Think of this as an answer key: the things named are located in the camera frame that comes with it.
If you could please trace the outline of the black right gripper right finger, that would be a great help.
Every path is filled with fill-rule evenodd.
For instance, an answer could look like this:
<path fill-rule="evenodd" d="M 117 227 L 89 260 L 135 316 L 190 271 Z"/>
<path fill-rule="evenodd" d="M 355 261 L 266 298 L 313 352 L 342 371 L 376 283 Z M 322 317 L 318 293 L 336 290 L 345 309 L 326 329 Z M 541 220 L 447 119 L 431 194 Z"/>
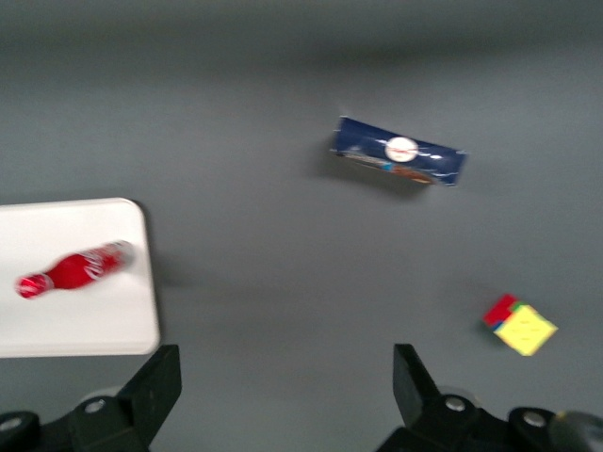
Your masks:
<path fill-rule="evenodd" d="M 498 419 L 468 398 L 441 392 L 410 344 L 393 351 L 393 393 L 403 425 L 380 451 L 550 451 L 552 412 L 520 407 Z"/>

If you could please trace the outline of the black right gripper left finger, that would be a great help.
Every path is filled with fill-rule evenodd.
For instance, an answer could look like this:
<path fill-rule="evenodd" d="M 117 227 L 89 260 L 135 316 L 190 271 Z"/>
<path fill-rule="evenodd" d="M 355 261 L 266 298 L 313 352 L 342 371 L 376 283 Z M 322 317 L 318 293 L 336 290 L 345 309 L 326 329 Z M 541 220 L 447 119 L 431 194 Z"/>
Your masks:
<path fill-rule="evenodd" d="M 182 392 L 180 349 L 164 345 L 115 395 L 90 397 L 57 420 L 1 415 L 3 451 L 147 452 Z"/>

